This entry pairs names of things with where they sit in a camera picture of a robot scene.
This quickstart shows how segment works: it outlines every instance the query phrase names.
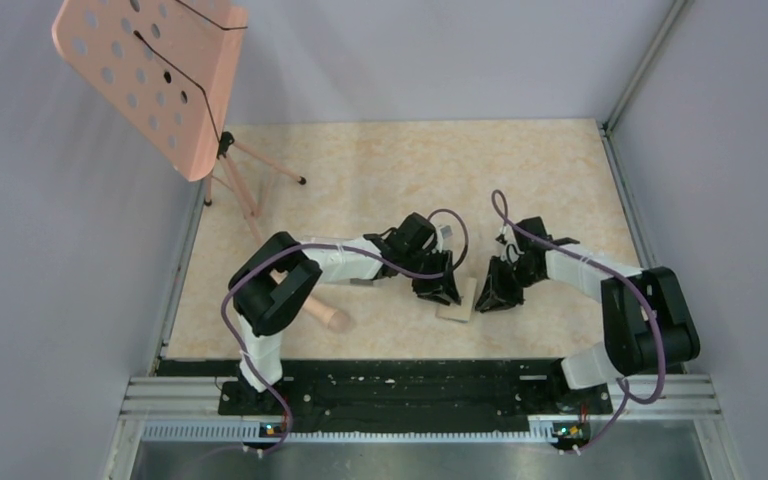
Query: hole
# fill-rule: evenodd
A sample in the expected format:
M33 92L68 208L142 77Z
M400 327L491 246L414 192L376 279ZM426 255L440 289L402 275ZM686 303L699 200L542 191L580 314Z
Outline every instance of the hole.
M72 39L72 48L81 55L87 54L87 42L83 38L75 37Z
M91 10L84 12L84 21L87 22L87 25L91 28L98 28L98 18L96 18L95 13Z
M113 83L113 80L115 80L115 77L113 75L113 70L110 69L110 67L104 67L101 69L101 78L104 79L104 83L110 85Z
M122 45L120 45L119 42L113 42L113 45L110 46L110 49L113 50L113 55L115 55L116 58L122 58L125 56L125 52L122 50Z

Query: beige tabletop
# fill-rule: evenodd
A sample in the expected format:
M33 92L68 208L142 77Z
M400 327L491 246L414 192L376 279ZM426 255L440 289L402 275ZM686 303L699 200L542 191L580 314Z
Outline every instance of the beige tabletop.
M272 188L264 234L355 238L398 226L411 212L438 207L469 227L469 256L457 278L484 283L501 225L490 204L499 188L514 221L542 216L555 237L636 264L622 207L593 120L505 120L269 125L232 128L240 140L308 179L272 178L259 162L237 163L257 192ZM219 185L196 236L167 356L239 358L219 317L231 275L257 246L232 194ZM462 241L457 224L455 254ZM302 312L285 331L284 358L555 357L601 339L600 305L549 281L525 290L525 305L478 314L461 324L436 318L405 277L374 287L320 285L315 294L354 325L334 333Z

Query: gray wall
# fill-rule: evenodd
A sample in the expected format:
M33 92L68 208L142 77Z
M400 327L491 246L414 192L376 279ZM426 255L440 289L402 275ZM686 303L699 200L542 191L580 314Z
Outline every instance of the gray wall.
M229 123L606 118L669 0L234 0Z
M0 0L0 479L97 478L148 365L187 184Z
M768 478L768 1L696 2L617 133L751 478Z

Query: pink music stand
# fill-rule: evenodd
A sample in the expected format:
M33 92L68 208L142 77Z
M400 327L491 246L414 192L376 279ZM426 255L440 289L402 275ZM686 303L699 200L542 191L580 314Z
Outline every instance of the pink music stand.
M223 132L248 12L229 0L65 0L54 45L86 81L187 180L212 175L216 160L255 241L262 212L228 147L304 185L304 177ZM210 205L208 179L205 204ZM313 297L305 304L329 328L348 317Z

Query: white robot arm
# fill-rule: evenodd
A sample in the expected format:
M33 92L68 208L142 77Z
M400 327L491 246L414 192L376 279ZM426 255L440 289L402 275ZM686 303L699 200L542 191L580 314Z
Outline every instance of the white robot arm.
M252 366L270 385L281 379L280 352L283 330L298 313L295 305L301 305L298 303L299 299L304 301L314 283L375 280L396 275L395 270L379 259L419 273L451 270L452 255L445 246L448 231L448 227L434 227L428 220L414 213L408 216L399 228L390 229L385 234L367 234L328 245L329 248L304 249L299 252L301 256L295 257L292 262L295 265L292 267L276 262L276 269L281 271L301 271L296 274L295 279L291 278L293 273L285 279L285 282L289 280L291 291L276 295L274 292L280 290L279 284L266 275L252 282L255 288L241 289L234 296L240 333L247 346ZM286 232L281 232L270 238L261 251L281 251L292 244L297 242ZM261 254L261 251L234 275L229 289L263 260L265 254ZM460 303L451 271L439 280L414 280L413 290L417 296L426 300L446 305ZM282 310L282 304L289 306ZM266 385L255 377L245 359L240 362L240 371L255 390L266 390Z
M540 239L575 254L550 250L515 232L515 243L504 233L497 240L504 253L492 257L484 290L476 304L479 312L506 310L524 302L523 289L542 280L566 283L602 304L604 341L558 360L550 383L558 398L640 373L657 365L654 341L637 299L616 278L594 266L598 263L626 277L657 312L667 365L691 360L699 354L699 338L678 280L671 270L643 270L596 254L563 238L553 240L540 217L517 226Z

